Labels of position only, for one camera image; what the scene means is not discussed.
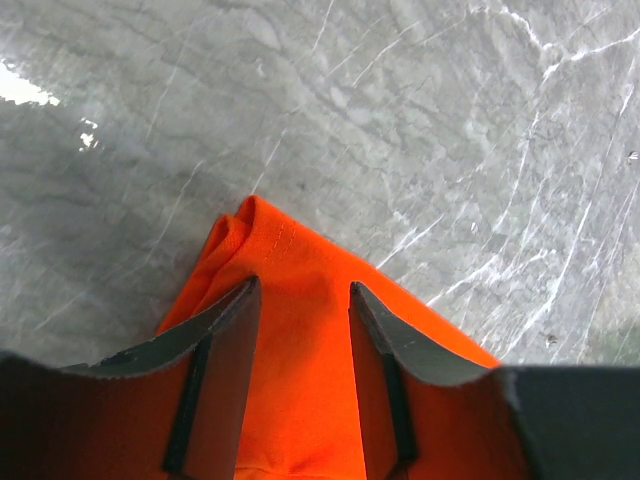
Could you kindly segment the orange t shirt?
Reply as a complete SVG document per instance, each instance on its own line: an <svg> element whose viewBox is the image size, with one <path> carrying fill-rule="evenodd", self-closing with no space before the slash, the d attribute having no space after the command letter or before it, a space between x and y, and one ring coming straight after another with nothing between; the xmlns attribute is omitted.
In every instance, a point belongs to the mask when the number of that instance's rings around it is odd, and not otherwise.
<svg viewBox="0 0 640 480"><path fill-rule="evenodd" d="M262 307L235 475L239 479L361 479L365 475L348 308L367 285L411 326L486 367L496 360L376 268L251 196L220 217L168 330L257 276Z"/></svg>

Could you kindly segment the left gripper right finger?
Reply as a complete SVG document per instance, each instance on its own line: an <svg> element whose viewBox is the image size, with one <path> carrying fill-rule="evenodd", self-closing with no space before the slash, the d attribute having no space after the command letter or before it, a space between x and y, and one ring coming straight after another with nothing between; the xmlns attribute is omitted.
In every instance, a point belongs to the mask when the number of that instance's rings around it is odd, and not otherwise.
<svg viewBox="0 0 640 480"><path fill-rule="evenodd" d="M487 368L395 316L365 285L349 322L370 479L635 479L639 371Z"/></svg>

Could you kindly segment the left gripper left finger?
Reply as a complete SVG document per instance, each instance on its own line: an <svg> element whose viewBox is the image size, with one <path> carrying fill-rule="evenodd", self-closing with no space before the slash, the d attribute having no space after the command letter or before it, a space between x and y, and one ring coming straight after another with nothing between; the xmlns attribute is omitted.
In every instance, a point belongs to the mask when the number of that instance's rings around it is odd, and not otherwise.
<svg viewBox="0 0 640 480"><path fill-rule="evenodd" d="M261 309L250 278L180 325L102 361L1 355L5 479L230 479Z"/></svg>

